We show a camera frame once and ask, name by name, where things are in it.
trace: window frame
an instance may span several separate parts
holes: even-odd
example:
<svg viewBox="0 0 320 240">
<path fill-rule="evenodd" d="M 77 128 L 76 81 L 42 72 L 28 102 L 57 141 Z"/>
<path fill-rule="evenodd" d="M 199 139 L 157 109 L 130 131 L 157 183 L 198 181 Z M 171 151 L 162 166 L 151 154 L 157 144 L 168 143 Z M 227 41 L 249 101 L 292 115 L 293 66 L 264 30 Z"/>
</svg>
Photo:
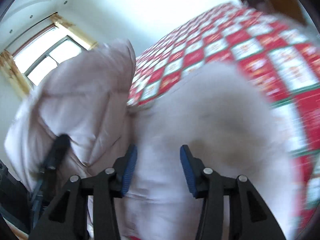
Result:
<svg viewBox="0 0 320 240">
<path fill-rule="evenodd" d="M 61 45 L 63 42 L 65 41 L 71 41 L 74 44 L 76 44 L 77 46 L 79 46 L 81 48 L 81 52 L 85 50 L 84 47 L 82 47 L 78 42 L 76 42 L 75 40 L 73 40 L 70 36 L 65 36 L 63 37 L 61 40 L 59 40 L 58 42 L 56 42 L 55 44 L 53 44 L 49 49 L 47 49 L 39 58 L 36 59 L 36 61 L 25 71 L 24 75 L 26 77 L 28 77 L 28 75 L 40 64 L 40 62 L 42 62 L 46 57 L 50 57 L 52 58 L 57 65 L 59 65 L 59 63 L 50 56 L 51 51 L 53 51 L 55 48 L 57 48 L 59 45 Z"/>
<path fill-rule="evenodd" d="M 55 25 L 52 26 L 50 25 L 50 28 L 44 28 L 43 30 L 41 30 L 39 33 L 37 33 L 36 35 L 34 35 L 31 39 L 29 39 L 27 42 L 25 42 L 19 49 L 17 49 L 17 51 L 15 52 L 14 56 L 17 56 L 20 52 L 23 51 L 23 49 L 25 49 L 27 46 L 31 45 L 33 41 L 35 41 L 38 37 L 45 35 L 45 33 L 47 33 L 48 31 L 52 30 L 53 28 L 57 28 Z M 50 57 L 52 58 L 57 65 L 59 66 L 59 63 L 50 56 L 50 53 L 57 48 L 58 46 L 60 46 L 63 42 L 65 41 L 71 41 L 72 43 L 76 44 L 79 48 L 81 48 L 81 52 L 86 51 L 86 49 L 81 46 L 78 42 L 76 42 L 73 38 L 71 38 L 69 35 L 66 35 L 65 37 L 63 37 L 61 40 L 57 41 L 55 44 L 53 44 L 49 49 L 47 49 L 39 58 L 37 58 L 34 63 L 32 63 L 32 65 L 24 72 L 24 75 L 26 76 L 26 78 L 30 81 L 30 83 L 35 86 L 35 84 L 28 78 L 28 76 L 32 73 L 32 71 L 46 58 L 46 57 Z"/>
</svg>

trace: red and white checkered blanket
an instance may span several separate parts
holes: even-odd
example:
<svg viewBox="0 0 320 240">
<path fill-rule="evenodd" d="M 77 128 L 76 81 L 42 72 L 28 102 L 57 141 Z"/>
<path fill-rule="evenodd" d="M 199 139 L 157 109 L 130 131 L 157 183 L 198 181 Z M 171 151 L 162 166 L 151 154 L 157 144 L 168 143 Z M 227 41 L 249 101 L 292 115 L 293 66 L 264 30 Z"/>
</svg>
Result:
<svg viewBox="0 0 320 240">
<path fill-rule="evenodd" d="M 206 62 L 237 62 L 288 134 L 303 180 L 298 231 L 320 199 L 320 53 L 297 29 L 252 8 L 222 4 L 163 37 L 137 58 L 129 105 L 144 105 Z"/>
</svg>

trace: blue gripper pad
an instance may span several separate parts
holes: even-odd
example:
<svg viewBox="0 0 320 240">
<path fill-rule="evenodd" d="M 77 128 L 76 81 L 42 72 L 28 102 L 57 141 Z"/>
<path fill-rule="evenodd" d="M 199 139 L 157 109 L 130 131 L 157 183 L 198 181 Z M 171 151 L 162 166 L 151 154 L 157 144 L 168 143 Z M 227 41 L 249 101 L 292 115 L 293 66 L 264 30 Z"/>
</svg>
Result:
<svg viewBox="0 0 320 240">
<path fill-rule="evenodd" d="M 137 147 L 135 145 L 130 145 L 128 148 L 127 153 L 125 154 L 125 157 L 127 158 L 126 167 L 124 169 L 124 173 L 122 175 L 122 188 L 121 188 L 121 194 L 124 196 L 130 187 L 131 179 L 133 176 L 134 168 L 136 166 L 137 162 Z"/>
<path fill-rule="evenodd" d="M 195 198 L 202 198 L 203 193 L 207 191 L 207 186 L 202 177 L 204 165 L 198 158 L 194 158 L 188 145 L 182 145 L 180 148 L 180 161 L 186 177 L 189 191 Z"/>
</svg>

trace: metal rivet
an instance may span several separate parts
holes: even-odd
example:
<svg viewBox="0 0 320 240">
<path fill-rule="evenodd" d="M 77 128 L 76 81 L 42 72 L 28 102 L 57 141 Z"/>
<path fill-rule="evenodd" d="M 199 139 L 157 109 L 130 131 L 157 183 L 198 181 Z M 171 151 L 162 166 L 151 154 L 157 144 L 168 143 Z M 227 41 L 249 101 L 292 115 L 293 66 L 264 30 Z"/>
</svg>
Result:
<svg viewBox="0 0 320 240">
<path fill-rule="evenodd" d="M 204 168 L 203 169 L 203 173 L 204 174 L 207 174 L 207 175 L 210 175 L 213 173 L 213 170 L 211 168 Z"/>
<path fill-rule="evenodd" d="M 72 175 L 72 176 L 70 177 L 70 181 L 71 181 L 71 182 L 76 182 L 76 181 L 78 181 L 78 179 L 79 179 L 79 176 L 78 176 L 78 175 Z"/>
<path fill-rule="evenodd" d="M 239 176 L 239 181 L 246 182 L 247 180 L 248 180 L 248 178 L 246 176 L 244 176 L 244 175 Z"/>
<path fill-rule="evenodd" d="M 115 172 L 115 169 L 114 168 L 106 168 L 105 172 L 106 172 L 106 174 L 112 174 Z"/>
</svg>

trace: yellow curtain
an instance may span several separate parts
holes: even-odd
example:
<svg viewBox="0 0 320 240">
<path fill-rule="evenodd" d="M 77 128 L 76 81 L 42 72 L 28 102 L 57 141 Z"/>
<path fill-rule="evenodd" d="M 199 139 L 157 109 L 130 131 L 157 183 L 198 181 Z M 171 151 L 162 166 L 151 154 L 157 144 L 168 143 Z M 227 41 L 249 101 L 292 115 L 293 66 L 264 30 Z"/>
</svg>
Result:
<svg viewBox="0 0 320 240">
<path fill-rule="evenodd" d="M 68 35 L 78 42 L 85 49 L 90 50 L 98 45 L 97 41 L 89 37 L 82 30 L 80 30 L 75 24 L 67 21 L 59 14 L 55 13 L 50 16 L 52 22 L 58 27 L 65 29 Z"/>
<path fill-rule="evenodd" d="M 12 55 L 7 50 L 4 50 L 0 54 L 0 70 L 21 98 L 26 97 L 30 93 L 32 86 L 19 71 Z"/>
</svg>

